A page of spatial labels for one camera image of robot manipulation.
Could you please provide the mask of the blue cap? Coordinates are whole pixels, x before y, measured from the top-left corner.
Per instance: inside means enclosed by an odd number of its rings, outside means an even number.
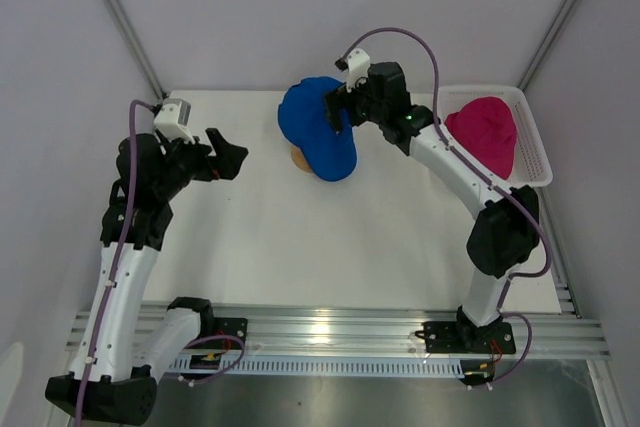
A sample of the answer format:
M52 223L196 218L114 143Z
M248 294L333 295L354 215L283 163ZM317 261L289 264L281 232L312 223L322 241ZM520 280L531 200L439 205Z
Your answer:
M340 132L326 117L324 95L341 85L327 76L304 78L286 91L277 111L284 138L301 152L311 172L327 182L347 178L357 165L353 130L346 113L341 113Z

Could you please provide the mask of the pink cap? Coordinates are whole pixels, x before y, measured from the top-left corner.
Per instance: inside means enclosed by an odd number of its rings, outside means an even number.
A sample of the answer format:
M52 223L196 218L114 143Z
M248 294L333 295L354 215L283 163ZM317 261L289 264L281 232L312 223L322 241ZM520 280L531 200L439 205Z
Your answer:
M491 172L508 179L515 162L517 127L509 106L489 96L451 113L445 126L454 139Z

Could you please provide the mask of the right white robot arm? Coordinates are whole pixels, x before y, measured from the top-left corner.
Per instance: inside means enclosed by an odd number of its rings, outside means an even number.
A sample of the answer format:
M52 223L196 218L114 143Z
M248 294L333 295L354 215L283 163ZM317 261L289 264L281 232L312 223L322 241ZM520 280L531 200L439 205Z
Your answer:
M474 220L466 243L474 273L456 319L423 327L430 352L485 353L508 335L501 309L510 284L541 240L539 201L529 186L512 187L471 158L446 133L435 106L415 104L396 62L338 60L346 81L324 97L331 127L376 124L387 142L433 172Z

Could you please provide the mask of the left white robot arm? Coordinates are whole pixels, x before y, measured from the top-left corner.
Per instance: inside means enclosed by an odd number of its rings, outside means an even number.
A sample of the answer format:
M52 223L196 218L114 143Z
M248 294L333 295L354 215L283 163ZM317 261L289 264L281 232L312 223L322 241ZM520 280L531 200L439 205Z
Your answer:
M191 182L233 180L249 151L215 128L209 139L170 140L133 134L118 146L114 182L102 218L99 281L76 356L66 374L49 379L46 399L85 421L141 426L158 385L186 348L245 348L245 328L225 328L211 302L178 297L163 323L135 346L144 292L173 218L171 201Z

